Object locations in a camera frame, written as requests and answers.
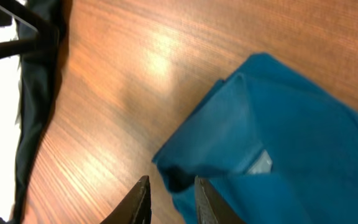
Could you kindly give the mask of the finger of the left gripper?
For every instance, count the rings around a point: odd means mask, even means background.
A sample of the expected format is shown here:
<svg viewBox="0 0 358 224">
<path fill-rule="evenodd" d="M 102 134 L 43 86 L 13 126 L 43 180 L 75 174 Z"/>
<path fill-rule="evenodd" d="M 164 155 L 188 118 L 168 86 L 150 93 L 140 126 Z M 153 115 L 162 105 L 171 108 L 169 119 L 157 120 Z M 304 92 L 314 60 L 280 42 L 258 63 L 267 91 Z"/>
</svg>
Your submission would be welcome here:
<svg viewBox="0 0 358 224">
<path fill-rule="evenodd" d="M 15 19 L 36 32 L 32 39 L 0 42 L 0 59 L 27 54 L 56 47 L 59 41 L 58 28 L 16 0 L 0 0 L 0 27 L 12 24 Z"/>
</svg>

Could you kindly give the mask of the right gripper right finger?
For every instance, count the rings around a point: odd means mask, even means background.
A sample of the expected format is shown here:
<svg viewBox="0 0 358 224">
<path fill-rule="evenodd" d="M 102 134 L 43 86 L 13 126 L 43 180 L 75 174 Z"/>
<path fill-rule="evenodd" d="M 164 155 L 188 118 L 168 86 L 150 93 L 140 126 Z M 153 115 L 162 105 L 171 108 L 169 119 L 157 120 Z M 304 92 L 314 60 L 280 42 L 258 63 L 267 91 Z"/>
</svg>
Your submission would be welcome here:
<svg viewBox="0 0 358 224">
<path fill-rule="evenodd" d="M 199 224 L 246 224 L 208 179 L 195 177 L 195 201 Z"/>
</svg>

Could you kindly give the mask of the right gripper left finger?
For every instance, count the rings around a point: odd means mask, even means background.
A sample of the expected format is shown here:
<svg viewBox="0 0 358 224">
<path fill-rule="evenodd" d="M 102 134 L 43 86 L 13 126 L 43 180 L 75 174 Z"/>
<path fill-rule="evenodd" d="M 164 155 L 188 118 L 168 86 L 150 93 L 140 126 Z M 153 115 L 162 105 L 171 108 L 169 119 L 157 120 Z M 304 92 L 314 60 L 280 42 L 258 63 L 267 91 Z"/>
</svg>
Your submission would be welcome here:
<svg viewBox="0 0 358 224">
<path fill-rule="evenodd" d="M 142 176 L 101 224 L 151 224 L 149 176 Z"/>
</svg>

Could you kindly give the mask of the blue polo shirt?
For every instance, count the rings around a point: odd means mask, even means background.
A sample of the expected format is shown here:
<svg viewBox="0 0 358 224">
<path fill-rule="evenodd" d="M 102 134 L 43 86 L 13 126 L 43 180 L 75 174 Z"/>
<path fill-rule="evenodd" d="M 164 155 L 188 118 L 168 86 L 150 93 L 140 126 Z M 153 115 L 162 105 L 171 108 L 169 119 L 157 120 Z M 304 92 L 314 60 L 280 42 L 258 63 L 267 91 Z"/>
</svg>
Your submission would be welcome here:
<svg viewBox="0 0 358 224">
<path fill-rule="evenodd" d="M 217 81 L 153 162 L 187 223 L 195 177 L 246 223 L 358 223 L 358 112 L 269 54 Z"/>
</svg>

